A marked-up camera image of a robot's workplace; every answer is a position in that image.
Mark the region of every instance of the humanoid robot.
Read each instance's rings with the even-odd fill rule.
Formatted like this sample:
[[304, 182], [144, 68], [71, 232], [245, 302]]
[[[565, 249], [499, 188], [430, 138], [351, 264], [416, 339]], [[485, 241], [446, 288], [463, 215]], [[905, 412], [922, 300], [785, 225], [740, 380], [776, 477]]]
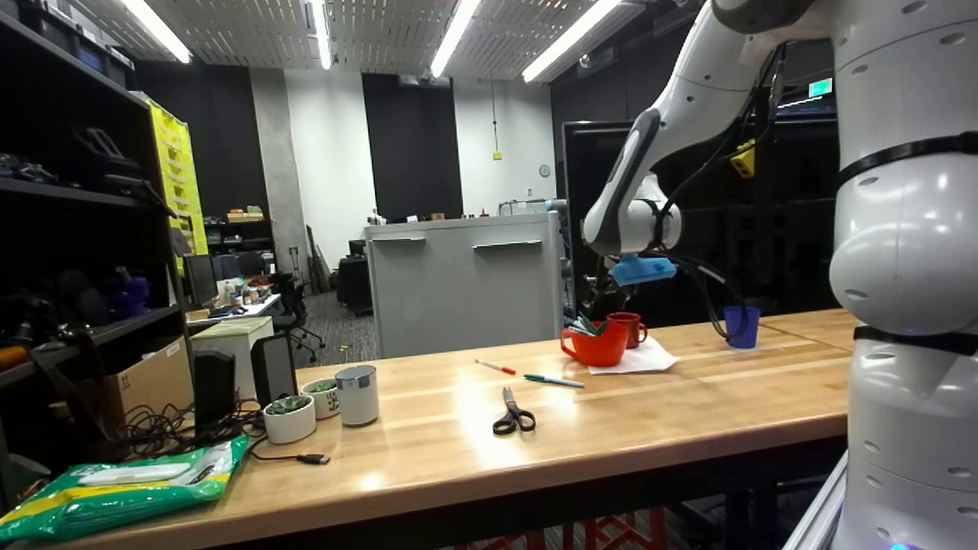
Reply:
[[721, 134], [789, 39], [836, 45], [831, 289], [863, 328], [825, 547], [978, 547], [978, 0], [705, 0], [583, 220], [607, 256], [671, 249], [652, 174]]

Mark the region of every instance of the cardboard box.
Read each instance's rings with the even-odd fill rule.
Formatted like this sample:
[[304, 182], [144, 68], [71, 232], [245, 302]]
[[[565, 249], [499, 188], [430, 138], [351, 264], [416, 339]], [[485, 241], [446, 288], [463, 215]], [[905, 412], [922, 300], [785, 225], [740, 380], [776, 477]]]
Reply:
[[193, 376], [185, 336], [103, 380], [108, 426], [123, 426], [126, 412], [135, 406], [163, 412], [168, 404], [178, 409], [193, 406]]

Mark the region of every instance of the white paper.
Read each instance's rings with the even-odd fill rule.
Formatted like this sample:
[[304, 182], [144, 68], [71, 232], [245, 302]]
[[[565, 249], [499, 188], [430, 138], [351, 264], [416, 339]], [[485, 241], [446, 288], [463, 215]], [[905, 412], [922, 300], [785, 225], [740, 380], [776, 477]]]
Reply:
[[626, 347], [619, 366], [591, 366], [594, 376], [622, 376], [622, 372], [668, 372], [678, 363], [653, 336], [638, 347]]

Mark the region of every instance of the ceiling light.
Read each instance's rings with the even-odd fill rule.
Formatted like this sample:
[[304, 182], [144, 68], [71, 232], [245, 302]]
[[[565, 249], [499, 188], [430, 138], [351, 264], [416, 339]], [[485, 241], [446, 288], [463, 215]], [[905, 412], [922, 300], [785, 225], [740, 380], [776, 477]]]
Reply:
[[314, 34], [314, 48], [319, 48], [319, 63], [324, 71], [334, 68], [334, 53], [331, 53], [331, 26], [327, 26], [327, 3], [324, 0], [308, 0], [311, 9], [311, 34]]
[[523, 71], [523, 83], [538, 80], [559, 54], [565, 54], [583, 34], [591, 34], [622, 0], [596, 0], [540, 59]]
[[458, 0], [456, 16], [450, 21], [446, 36], [441, 39], [435, 61], [430, 61], [430, 76], [441, 76], [465, 34], [465, 26], [471, 23], [471, 16], [478, 13], [480, 0]]
[[123, 6], [148, 26], [148, 34], [166, 45], [181, 63], [190, 63], [190, 48], [178, 34], [151, 9], [148, 0], [123, 0]]

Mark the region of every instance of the plastic bag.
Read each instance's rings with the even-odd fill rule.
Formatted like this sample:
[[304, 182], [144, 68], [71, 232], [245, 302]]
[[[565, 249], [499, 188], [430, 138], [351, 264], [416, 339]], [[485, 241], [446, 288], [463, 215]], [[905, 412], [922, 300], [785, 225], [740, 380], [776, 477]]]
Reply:
[[252, 438], [131, 465], [81, 465], [0, 517], [10, 541], [67, 541], [223, 498]]

